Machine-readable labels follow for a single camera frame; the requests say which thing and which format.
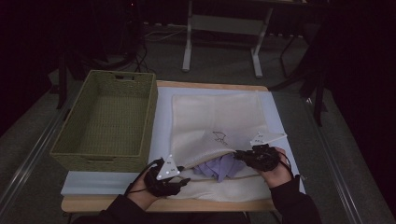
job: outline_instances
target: folded garment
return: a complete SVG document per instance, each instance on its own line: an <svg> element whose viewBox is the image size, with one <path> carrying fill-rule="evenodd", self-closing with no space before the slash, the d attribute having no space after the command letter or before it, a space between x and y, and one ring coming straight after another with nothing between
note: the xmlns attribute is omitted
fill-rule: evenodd
<svg viewBox="0 0 396 224"><path fill-rule="evenodd" d="M233 154L226 154L213 160L203 162L193 168L196 175L215 177L218 182L226 176L234 177L238 171L245 167L245 163L233 158Z"/></svg>

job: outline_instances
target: white fabric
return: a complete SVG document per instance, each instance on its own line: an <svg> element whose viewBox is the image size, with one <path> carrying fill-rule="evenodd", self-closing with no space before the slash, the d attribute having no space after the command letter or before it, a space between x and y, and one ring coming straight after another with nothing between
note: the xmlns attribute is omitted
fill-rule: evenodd
<svg viewBox="0 0 396 224"><path fill-rule="evenodd" d="M174 95L171 153L177 165L191 168L235 150L251 150L258 133L268 133L257 92L223 95ZM270 197L262 177L247 167L221 183L187 170L192 181L170 198L245 202Z"/></svg>

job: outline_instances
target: wooden table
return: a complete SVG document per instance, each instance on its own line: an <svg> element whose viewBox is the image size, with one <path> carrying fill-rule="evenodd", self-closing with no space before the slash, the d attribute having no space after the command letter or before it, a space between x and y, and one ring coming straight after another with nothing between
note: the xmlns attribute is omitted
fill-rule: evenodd
<svg viewBox="0 0 396 224"><path fill-rule="evenodd" d="M264 86L204 84L172 81L157 81L157 86L173 88L268 91ZM116 195L64 196L62 201L62 209L67 213L98 212L107 209L115 198ZM148 209L148 212L258 212L273 210L275 210L275 207L271 199L244 203L223 203L196 199L160 199L151 205L151 207Z"/></svg>

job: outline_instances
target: hand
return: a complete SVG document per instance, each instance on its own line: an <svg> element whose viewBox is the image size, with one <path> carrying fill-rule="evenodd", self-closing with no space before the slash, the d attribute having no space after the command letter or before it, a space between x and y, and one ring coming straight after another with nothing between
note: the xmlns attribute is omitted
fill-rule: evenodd
<svg viewBox="0 0 396 224"><path fill-rule="evenodd" d="M284 149L280 147L276 147L276 150L286 155L286 151ZM281 153L279 153L280 159L285 164L287 164L286 157ZM265 182L267 182L267 185L270 189L291 181L291 176L289 171L281 163L279 163L277 167L272 171L267 171L267 172L258 171L258 172L265 179Z"/></svg>
<svg viewBox="0 0 396 224"><path fill-rule="evenodd" d="M146 190L147 186L145 184L145 176L148 171L140 176L139 179L136 180L134 186L130 191L136 191L128 194L128 199L136 203L143 210L147 210L152 203L157 201L159 198L152 195L148 190Z"/></svg>

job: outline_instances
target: wicker basket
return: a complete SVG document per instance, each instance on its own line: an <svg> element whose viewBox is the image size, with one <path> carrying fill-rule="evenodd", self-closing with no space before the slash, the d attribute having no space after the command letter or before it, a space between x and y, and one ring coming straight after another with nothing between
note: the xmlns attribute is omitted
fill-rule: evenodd
<svg viewBox="0 0 396 224"><path fill-rule="evenodd" d="M141 172L157 97L154 74L92 70L50 155L70 171Z"/></svg>

